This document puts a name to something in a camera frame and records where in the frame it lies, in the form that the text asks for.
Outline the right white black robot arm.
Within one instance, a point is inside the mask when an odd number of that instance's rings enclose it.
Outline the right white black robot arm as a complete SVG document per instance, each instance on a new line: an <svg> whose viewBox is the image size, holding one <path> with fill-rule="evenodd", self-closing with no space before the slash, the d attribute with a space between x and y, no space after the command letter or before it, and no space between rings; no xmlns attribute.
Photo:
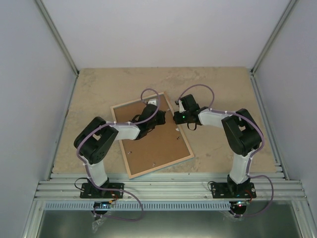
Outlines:
<svg viewBox="0 0 317 238"><path fill-rule="evenodd" d="M215 126L223 128L230 149L233 151L233 164L227 182L215 183L214 196L224 194L228 198L240 198L252 190L252 183L248 177L253 155L264 140L263 133L247 109L235 112L218 111L208 107L200 107L193 95L179 98L176 102L179 107L174 112L173 120L176 124L197 126Z"/></svg>

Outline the blue wooden picture frame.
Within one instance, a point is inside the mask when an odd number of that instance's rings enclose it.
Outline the blue wooden picture frame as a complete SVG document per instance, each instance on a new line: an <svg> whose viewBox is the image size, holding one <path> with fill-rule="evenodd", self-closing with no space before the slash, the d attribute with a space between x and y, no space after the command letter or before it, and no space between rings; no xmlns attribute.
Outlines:
<svg viewBox="0 0 317 238"><path fill-rule="evenodd" d="M165 124L157 125L139 140L118 140L112 145L118 147L129 179L194 158L183 129L173 120L174 110L167 94L160 92L159 95L159 109L165 112Z"/></svg>

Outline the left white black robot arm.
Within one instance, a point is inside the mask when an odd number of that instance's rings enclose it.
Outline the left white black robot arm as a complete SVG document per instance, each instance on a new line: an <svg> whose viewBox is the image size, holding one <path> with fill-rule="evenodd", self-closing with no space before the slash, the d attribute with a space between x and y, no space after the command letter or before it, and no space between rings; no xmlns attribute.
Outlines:
<svg viewBox="0 0 317 238"><path fill-rule="evenodd" d="M91 192L97 198L108 194L109 179L104 169L103 159L117 140L140 140L157 125L165 124L165 111L158 106L147 104L140 115L131 121L107 122L95 117L74 140L76 155L83 162Z"/></svg>

